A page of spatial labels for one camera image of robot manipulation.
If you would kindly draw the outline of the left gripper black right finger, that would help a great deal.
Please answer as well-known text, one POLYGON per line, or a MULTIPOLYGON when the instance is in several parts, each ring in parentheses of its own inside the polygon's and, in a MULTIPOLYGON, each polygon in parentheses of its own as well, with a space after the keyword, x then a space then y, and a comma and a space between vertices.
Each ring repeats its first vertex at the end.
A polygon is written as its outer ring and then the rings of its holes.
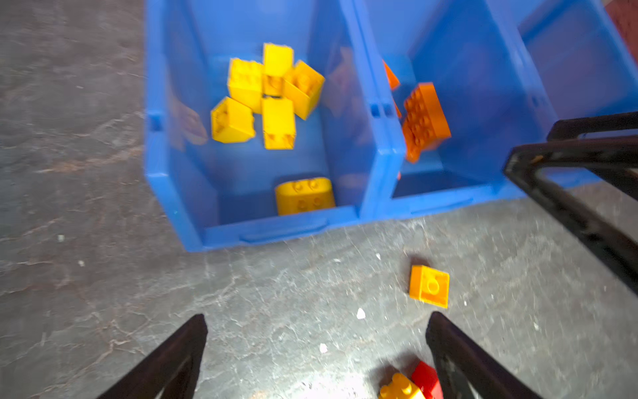
POLYGON ((441 312, 425 333, 444 398, 538 398, 441 312))

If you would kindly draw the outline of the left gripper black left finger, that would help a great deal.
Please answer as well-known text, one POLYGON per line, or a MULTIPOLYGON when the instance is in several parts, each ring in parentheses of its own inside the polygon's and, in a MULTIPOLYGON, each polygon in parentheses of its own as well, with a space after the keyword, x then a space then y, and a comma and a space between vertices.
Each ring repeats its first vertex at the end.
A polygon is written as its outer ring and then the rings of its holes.
POLYGON ((100 397, 192 398, 207 334, 204 315, 194 315, 100 397))

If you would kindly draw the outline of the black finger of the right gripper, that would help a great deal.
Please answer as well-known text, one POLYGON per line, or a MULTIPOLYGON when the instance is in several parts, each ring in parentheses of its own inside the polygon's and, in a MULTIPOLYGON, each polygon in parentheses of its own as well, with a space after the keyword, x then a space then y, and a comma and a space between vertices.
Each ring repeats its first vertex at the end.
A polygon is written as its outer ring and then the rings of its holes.
POLYGON ((637 112, 618 113, 557 121, 547 136, 547 141, 567 141, 579 136, 608 131, 627 131, 637 128, 637 112))
POLYGON ((637 137, 553 141, 515 147, 503 174, 581 241, 633 293, 637 242, 543 177, 545 168, 584 168, 637 199, 637 137))

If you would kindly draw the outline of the red lego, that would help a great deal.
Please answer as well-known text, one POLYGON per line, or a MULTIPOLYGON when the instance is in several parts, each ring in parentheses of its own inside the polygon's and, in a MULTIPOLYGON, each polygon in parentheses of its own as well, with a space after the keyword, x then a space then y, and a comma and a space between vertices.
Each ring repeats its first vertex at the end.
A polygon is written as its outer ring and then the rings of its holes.
POLYGON ((425 399, 443 399, 443 392, 436 370, 420 361, 410 376, 413 384, 422 392, 425 399))

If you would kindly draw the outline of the small orange yellow lego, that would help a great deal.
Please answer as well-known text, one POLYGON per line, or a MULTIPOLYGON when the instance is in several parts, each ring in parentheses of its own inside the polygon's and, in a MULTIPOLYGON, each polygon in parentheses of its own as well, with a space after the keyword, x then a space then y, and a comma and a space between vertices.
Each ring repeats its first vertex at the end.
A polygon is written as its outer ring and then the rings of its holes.
POLYGON ((424 265, 414 265, 410 272, 409 296, 411 299, 448 309, 450 275, 424 265))

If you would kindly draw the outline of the yellow lego long slanted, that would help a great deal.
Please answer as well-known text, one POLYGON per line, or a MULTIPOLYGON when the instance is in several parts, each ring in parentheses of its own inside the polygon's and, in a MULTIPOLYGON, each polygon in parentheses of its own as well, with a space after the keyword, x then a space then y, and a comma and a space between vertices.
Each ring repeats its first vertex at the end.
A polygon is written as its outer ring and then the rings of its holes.
POLYGON ((325 177, 282 183, 275 196, 280 216, 336 207, 332 183, 325 177))

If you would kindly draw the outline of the blue three-compartment bin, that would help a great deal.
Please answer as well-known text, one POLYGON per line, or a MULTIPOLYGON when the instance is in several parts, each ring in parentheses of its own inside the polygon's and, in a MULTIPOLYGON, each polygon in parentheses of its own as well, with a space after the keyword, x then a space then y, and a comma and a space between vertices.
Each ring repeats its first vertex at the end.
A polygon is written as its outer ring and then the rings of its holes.
POLYGON ((146 177, 192 252, 517 198, 511 149, 637 108, 636 63, 598 1, 149 1, 146 68, 146 177), (211 136, 230 60, 264 43, 325 77, 293 150, 211 136), (412 164, 404 101, 427 82, 451 137, 412 164), (317 177, 336 207, 280 216, 275 188, 317 177))

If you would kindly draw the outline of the yellow lego top small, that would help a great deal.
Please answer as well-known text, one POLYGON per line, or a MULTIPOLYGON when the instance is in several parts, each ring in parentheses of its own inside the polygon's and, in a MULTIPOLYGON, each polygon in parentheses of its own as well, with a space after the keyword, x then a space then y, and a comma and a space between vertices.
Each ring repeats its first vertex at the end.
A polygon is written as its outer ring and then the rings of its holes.
POLYGON ((265 96, 282 96, 284 78, 293 67, 294 51, 291 47, 264 43, 263 87, 265 96))

